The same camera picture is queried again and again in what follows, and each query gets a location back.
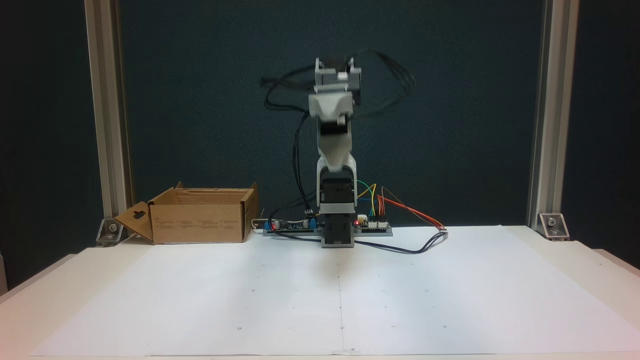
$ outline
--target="white paper sheet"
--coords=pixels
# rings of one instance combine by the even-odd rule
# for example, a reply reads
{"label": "white paper sheet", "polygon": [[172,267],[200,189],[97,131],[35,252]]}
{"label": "white paper sheet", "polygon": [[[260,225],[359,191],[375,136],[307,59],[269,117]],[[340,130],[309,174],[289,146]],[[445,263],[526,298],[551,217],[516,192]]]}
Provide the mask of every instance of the white paper sheet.
{"label": "white paper sheet", "polygon": [[[372,241],[418,248],[429,228]],[[425,254],[254,236],[160,245],[33,355],[477,354],[640,350],[640,331],[501,227]]]}

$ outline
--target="cardboard box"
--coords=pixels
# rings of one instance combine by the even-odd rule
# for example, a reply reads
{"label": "cardboard box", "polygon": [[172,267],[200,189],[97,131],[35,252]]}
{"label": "cardboard box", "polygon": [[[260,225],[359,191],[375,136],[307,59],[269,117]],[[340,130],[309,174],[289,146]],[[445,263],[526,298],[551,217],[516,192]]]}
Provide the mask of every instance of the cardboard box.
{"label": "cardboard box", "polygon": [[182,183],[115,220],[154,244],[241,243],[258,216],[258,186],[191,188]]}

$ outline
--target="black cable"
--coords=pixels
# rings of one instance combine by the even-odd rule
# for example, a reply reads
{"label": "black cable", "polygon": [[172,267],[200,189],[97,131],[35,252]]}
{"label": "black cable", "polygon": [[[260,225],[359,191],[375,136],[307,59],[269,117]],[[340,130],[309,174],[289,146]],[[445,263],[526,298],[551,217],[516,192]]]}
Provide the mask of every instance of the black cable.
{"label": "black cable", "polygon": [[438,239],[443,238],[443,237],[448,236],[448,235],[449,235],[449,233],[447,233],[446,231],[440,231],[440,232],[436,233],[435,235],[433,235],[424,244],[424,246],[422,246],[418,250],[403,249],[401,247],[395,247],[395,246],[385,245],[385,244],[380,244],[380,243],[371,243],[371,242],[368,242],[368,241],[360,241],[360,240],[355,240],[355,243],[356,244],[375,247],[375,248],[381,249],[381,250],[399,252],[401,254],[422,254],[423,252],[426,252],[427,250],[429,250]]}
{"label": "black cable", "polygon": [[382,105],[380,105],[375,110],[364,112],[364,113],[354,113],[351,119],[362,119],[362,118],[380,115],[385,111],[387,111],[389,108],[399,103],[400,100],[402,100],[406,96],[411,95],[413,93],[413,90],[415,89],[415,78],[413,77],[413,74],[411,74],[409,70],[407,70],[404,66],[400,65],[397,61],[393,60],[388,55],[372,49],[362,49],[355,52],[351,56],[347,57],[347,60],[342,64],[339,70],[346,71],[351,59],[363,53],[372,53],[377,55],[382,60],[382,62],[387,66],[387,68],[389,69],[391,74],[394,76],[394,78],[396,78],[400,82],[400,85],[403,88],[403,92],[398,96],[395,96],[391,99],[384,101]]}
{"label": "black cable", "polygon": [[301,178],[301,172],[300,172],[300,130],[302,129],[302,125],[304,125],[305,121],[308,118],[309,118],[309,114],[305,113],[302,116],[302,119],[300,119],[300,123],[298,124],[298,128],[296,129],[296,132],[294,135],[293,153],[291,156],[291,161],[293,165],[293,176],[296,180],[296,186],[298,187],[300,196],[302,197],[305,203],[305,213],[312,214],[313,210],[311,208],[311,205],[309,204],[309,201],[307,200],[307,196],[305,195],[305,189],[302,186],[302,178]]}
{"label": "black cable", "polygon": [[266,86],[267,84],[272,84],[271,87],[269,88],[269,90],[267,91],[266,96],[264,97],[264,107],[269,109],[269,110],[274,110],[274,111],[299,111],[301,113],[307,113],[308,111],[299,107],[299,106],[295,106],[295,105],[290,105],[290,104],[277,104],[272,102],[269,99],[269,96],[271,95],[271,93],[278,87],[278,85],[281,84],[288,84],[293,86],[293,84],[297,84],[300,85],[302,83],[296,83],[293,81],[289,81],[287,78],[291,78],[295,75],[298,74],[302,74],[305,73],[307,71],[311,71],[314,70],[316,68],[315,65],[309,65],[309,66],[305,66],[305,67],[301,67],[299,69],[290,71],[286,74],[284,74],[282,77],[280,77],[277,80],[274,80],[274,78],[262,78],[260,79],[260,85],[261,86]]}

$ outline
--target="metal corner bracket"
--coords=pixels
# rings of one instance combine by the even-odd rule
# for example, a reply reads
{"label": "metal corner bracket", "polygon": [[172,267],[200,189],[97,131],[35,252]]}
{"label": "metal corner bracket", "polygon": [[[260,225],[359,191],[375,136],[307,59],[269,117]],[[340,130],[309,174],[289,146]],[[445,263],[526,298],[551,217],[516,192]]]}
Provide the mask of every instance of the metal corner bracket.
{"label": "metal corner bracket", "polygon": [[100,223],[98,236],[95,237],[95,244],[99,247],[110,247],[118,245],[124,237],[122,233],[126,233],[124,226],[113,219],[104,219]]}
{"label": "metal corner bracket", "polygon": [[547,240],[571,240],[569,236],[569,230],[566,228],[566,223],[564,222],[564,216],[560,213],[540,214],[540,222],[536,230]]}

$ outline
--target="orange wire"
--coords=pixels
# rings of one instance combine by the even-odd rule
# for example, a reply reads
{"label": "orange wire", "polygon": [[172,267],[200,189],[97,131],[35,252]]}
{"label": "orange wire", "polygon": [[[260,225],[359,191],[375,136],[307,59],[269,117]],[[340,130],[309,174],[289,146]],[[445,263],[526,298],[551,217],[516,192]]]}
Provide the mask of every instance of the orange wire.
{"label": "orange wire", "polygon": [[404,208],[407,209],[409,211],[411,211],[414,214],[420,215],[422,217],[424,217],[425,219],[429,220],[433,225],[436,225],[436,227],[441,227],[444,229],[444,225],[442,225],[441,222],[437,221],[436,219],[432,218],[431,216],[425,214],[425,213],[421,213],[420,211],[417,211],[416,209],[410,208],[408,206],[402,205],[399,202],[395,202],[391,199],[388,199],[386,197],[382,197],[381,195],[378,195],[378,204],[384,199],[384,201],[389,201],[391,204],[396,205],[400,208]]}

